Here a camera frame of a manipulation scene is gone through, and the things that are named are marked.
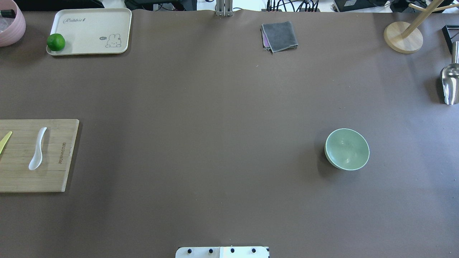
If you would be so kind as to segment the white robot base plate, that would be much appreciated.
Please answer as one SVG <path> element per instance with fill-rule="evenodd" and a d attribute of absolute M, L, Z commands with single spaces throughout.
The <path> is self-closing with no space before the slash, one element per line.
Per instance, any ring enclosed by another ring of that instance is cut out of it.
<path fill-rule="evenodd" d="M 226 246 L 226 247 L 181 247 L 176 258 L 269 258 L 269 247 Z"/>

